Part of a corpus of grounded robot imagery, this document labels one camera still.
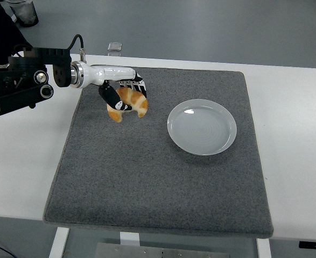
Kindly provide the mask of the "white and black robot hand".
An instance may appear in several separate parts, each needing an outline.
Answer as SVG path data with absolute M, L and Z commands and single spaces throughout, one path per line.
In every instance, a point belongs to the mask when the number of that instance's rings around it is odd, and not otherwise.
M 83 67 L 81 86 L 95 85 L 99 88 L 99 95 L 113 109 L 129 111 L 132 107 L 126 104 L 116 90 L 110 86 L 110 81 L 120 82 L 122 87 L 136 90 L 146 96 L 146 87 L 143 79 L 132 68 L 120 66 L 87 65 Z

